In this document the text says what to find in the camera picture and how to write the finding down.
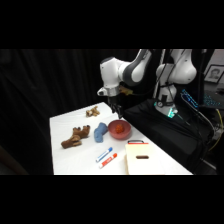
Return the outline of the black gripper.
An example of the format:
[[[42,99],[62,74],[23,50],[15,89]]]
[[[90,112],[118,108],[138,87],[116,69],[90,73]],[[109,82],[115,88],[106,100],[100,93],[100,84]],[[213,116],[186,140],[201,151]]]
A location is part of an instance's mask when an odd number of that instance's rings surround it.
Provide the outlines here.
[[[120,100],[119,95],[109,96],[108,97],[108,105],[111,107],[112,113],[118,114],[119,119],[121,119],[123,117],[123,108],[121,106],[121,100]]]

